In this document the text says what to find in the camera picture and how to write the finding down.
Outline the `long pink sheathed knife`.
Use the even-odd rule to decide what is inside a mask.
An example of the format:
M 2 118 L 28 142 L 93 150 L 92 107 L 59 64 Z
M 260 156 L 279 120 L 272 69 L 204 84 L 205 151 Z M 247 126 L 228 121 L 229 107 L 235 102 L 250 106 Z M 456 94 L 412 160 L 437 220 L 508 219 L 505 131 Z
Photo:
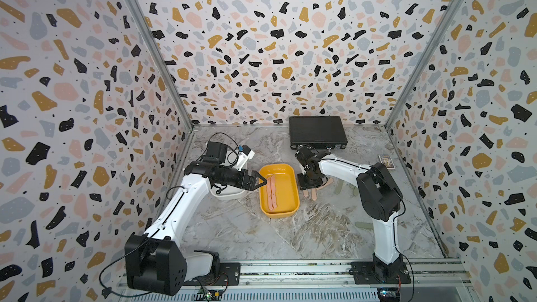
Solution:
M 269 176 L 267 178 L 267 203 L 268 203 L 268 209 L 270 211 L 274 210 L 274 203 L 272 199 L 272 194 L 273 194 L 272 183 L 273 183 L 273 176 Z

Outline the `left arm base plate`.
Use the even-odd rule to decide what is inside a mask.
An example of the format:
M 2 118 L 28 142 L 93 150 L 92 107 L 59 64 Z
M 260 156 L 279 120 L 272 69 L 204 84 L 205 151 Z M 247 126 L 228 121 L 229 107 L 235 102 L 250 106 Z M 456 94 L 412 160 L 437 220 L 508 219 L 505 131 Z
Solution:
M 199 276 L 198 278 L 185 281 L 185 286 L 198 285 L 198 280 L 204 287 L 211 285 L 218 286 L 238 286 L 241 276 L 240 262 L 221 262 L 218 267 L 213 267 L 207 275 Z

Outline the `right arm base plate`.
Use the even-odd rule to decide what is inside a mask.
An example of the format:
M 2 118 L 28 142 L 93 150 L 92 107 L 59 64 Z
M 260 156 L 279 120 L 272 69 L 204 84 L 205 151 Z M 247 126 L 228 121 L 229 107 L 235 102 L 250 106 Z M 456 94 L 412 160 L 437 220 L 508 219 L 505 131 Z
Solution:
M 404 262 L 396 261 L 385 265 L 375 261 L 354 261 L 350 274 L 356 285 L 411 284 L 411 272 Z

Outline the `yellow plastic bin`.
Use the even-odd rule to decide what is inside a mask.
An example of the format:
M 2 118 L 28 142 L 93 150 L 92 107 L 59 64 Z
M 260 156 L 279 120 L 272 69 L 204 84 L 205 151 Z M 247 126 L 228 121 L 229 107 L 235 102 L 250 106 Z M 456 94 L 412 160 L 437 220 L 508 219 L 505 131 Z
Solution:
M 269 218 L 288 218 L 300 207 L 299 190 L 294 169 L 289 164 L 270 164 L 263 166 L 260 174 L 267 179 L 276 177 L 276 196 L 278 208 L 270 211 L 267 203 L 267 185 L 260 188 L 260 208 Z

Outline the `green knife near arm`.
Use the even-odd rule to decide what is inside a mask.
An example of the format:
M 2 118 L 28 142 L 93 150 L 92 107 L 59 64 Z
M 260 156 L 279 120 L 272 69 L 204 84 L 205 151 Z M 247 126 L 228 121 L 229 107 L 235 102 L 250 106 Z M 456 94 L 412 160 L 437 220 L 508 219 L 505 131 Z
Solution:
M 373 230 L 373 223 L 372 222 L 355 222 L 355 226 L 358 229 Z

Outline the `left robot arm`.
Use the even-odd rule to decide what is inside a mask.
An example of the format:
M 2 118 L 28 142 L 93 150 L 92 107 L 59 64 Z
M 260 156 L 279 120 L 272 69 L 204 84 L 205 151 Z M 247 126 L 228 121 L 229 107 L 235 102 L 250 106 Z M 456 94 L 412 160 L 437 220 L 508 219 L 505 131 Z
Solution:
M 152 293 L 173 296 L 185 282 L 219 278 L 220 258 L 212 251 L 184 255 L 180 243 L 202 200 L 215 189 L 221 194 L 232 187 L 253 192 L 267 184 L 257 171 L 245 165 L 254 156 L 247 145 L 232 146 L 209 139 L 204 152 L 183 171 L 173 187 L 175 194 L 155 222 L 141 235 L 131 235 L 124 246 L 127 285 L 135 297 Z

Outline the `white plastic bin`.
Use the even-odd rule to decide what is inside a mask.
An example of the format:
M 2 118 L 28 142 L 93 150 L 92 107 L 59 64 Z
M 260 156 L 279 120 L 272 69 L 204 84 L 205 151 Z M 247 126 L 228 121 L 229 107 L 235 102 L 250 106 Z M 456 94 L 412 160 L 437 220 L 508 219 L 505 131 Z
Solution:
M 232 170 L 238 171 L 234 166 L 232 166 Z M 242 190 L 241 188 L 233 187 L 231 185 L 215 185 L 210 189 L 210 193 L 220 201 L 237 200 L 247 196 L 246 190 Z

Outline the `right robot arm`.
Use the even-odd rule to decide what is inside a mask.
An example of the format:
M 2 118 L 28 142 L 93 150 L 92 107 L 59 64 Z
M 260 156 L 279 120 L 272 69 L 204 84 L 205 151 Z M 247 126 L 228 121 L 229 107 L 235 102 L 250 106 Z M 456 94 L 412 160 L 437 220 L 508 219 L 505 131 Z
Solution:
M 355 186 L 362 208 L 372 219 L 375 237 L 372 265 L 368 269 L 382 283 L 410 283 L 404 256 L 397 247 L 397 220 L 406 207 L 403 194 L 382 163 L 359 164 L 337 157 L 328 150 L 300 145 L 295 158 L 303 172 L 297 175 L 301 190 L 319 188 L 329 178 Z

